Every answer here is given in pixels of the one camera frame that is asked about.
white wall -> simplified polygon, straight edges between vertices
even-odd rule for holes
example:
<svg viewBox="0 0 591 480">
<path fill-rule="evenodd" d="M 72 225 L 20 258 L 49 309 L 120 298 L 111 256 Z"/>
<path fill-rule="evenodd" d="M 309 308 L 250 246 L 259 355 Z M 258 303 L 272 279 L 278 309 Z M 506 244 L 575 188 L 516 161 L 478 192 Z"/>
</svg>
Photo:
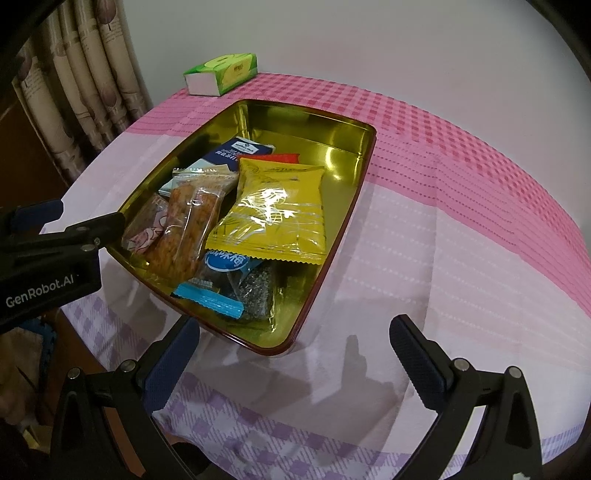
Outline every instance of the white wall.
<svg viewBox="0 0 591 480">
<path fill-rule="evenodd" d="M 182 72 L 253 51 L 263 72 L 357 85 L 480 137 L 536 178 L 591 245 L 591 83 L 525 0 L 124 0 L 154 104 Z"/>
</svg>

pink tablecloth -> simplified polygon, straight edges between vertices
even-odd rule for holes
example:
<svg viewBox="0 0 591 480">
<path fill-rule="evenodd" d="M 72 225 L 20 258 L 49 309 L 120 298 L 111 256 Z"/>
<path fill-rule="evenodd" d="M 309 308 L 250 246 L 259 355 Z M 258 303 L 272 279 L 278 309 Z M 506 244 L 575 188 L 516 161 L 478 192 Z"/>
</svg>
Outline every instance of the pink tablecloth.
<svg viewBox="0 0 591 480">
<path fill-rule="evenodd" d="M 591 398 L 591 264 L 579 229 L 502 154 L 414 106 L 278 74 L 222 98 L 182 90 L 95 160 L 49 230 L 117 210 L 183 138 L 243 98 L 368 122 L 378 132 L 374 155 L 296 348 L 262 358 L 205 333 L 157 420 L 240 479 L 390 479 L 434 418 L 387 338 L 392 317 L 408 313 L 452 358 L 523 369 L 544 461 L 572 445 Z M 139 357 L 178 315 L 105 252 L 101 266 L 103 289 L 64 311 L 112 369 Z M 447 475 L 461 466 L 468 437 Z"/>
</svg>

curtain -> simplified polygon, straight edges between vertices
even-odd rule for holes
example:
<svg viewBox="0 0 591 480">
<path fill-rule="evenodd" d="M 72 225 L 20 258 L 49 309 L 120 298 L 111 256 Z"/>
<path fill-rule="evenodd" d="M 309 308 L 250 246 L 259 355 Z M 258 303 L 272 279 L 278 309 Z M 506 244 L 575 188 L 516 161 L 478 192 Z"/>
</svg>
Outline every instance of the curtain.
<svg viewBox="0 0 591 480">
<path fill-rule="evenodd" d="M 115 0 L 66 0 L 18 58 L 17 95 L 70 183 L 147 111 Z"/>
</svg>

green tissue box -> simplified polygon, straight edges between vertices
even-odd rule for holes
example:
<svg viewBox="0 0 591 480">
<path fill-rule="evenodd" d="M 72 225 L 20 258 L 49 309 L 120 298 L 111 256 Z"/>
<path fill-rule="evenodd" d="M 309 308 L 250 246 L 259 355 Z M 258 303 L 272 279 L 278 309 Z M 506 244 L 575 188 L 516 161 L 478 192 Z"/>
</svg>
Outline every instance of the green tissue box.
<svg viewBox="0 0 591 480">
<path fill-rule="evenodd" d="M 258 73 L 254 53 L 223 55 L 184 73 L 191 95 L 220 96 Z"/>
</svg>

white and blue package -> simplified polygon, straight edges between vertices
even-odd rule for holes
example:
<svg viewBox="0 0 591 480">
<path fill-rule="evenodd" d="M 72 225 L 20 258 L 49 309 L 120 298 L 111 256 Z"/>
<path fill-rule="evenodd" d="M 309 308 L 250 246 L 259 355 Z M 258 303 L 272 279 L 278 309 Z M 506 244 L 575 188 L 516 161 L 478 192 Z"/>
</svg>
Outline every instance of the white and blue package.
<svg viewBox="0 0 591 480">
<path fill-rule="evenodd" d="M 273 327 L 274 263 L 210 250 L 195 277 L 179 285 L 174 294 L 268 329 Z"/>
<path fill-rule="evenodd" d="M 273 153 L 274 150 L 275 147 L 273 145 L 263 145 L 247 138 L 233 137 L 215 150 L 206 153 L 190 165 L 187 170 L 227 165 L 230 171 L 238 171 L 238 155 L 268 155 Z M 170 180 L 162 185 L 158 192 L 162 196 L 170 197 L 172 188 L 173 181 Z"/>
</svg>

